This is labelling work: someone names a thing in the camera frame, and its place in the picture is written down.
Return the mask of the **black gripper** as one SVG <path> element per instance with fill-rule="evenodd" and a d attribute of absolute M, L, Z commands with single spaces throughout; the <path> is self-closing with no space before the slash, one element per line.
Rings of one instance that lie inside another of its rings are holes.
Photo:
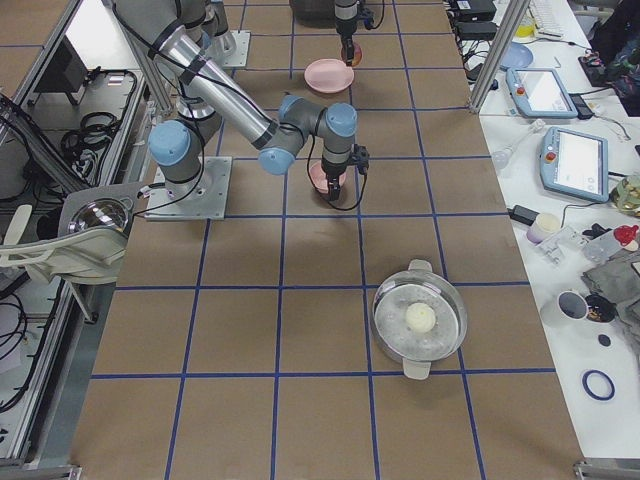
<path fill-rule="evenodd" d="M 353 35 L 357 30 L 358 16 L 358 0 L 334 1 L 335 27 L 342 44 L 341 59 L 346 66 L 351 66 L 354 61 Z"/>
<path fill-rule="evenodd" d="M 346 172 L 346 163 L 322 162 L 322 170 L 328 182 L 328 200 L 337 201 L 341 194 L 340 177 Z"/>

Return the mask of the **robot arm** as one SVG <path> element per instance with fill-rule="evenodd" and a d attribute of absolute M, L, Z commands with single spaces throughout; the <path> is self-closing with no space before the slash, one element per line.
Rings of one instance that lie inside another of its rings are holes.
<path fill-rule="evenodd" d="M 271 118 L 223 70 L 218 62 L 230 37 L 223 2 L 116 1 L 112 11 L 150 60 L 172 71 L 189 94 L 258 150 L 267 172 L 285 174 L 308 140 L 322 139 L 319 189 L 328 199 L 339 198 L 348 167 L 367 174 L 369 154 L 355 142 L 357 112 L 351 105 L 323 107 L 288 95 Z"/>
<path fill-rule="evenodd" d="M 356 66 L 362 58 L 360 46 L 354 41 L 360 21 L 358 1 L 335 1 L 334 20 L 342 45 L 341 58 L 347 66 Z M 229 30 L 223 1 L 206 1 L 205 16 L 201 24 L 202 42 L 206 53 L 219 65 L 232 57 L 237 50 L 234 34 Z"/>

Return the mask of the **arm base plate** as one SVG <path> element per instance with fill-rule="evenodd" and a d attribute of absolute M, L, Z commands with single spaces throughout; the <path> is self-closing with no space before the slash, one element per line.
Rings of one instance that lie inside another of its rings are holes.
<path fill-rule="evenodd" d="M 211 38 L 206 55 L 221 68 L 245 68 L 250 38 L 248 30 L 228 30 Z"/>
<path fill-rule="evenodd" d="M 232 158 L 205 156 L 204 173 L 185 184 L 166 182 L 160 167 L 151 189 L 143 216 L 149 221 L 223 220 L 231 178 Z"/>

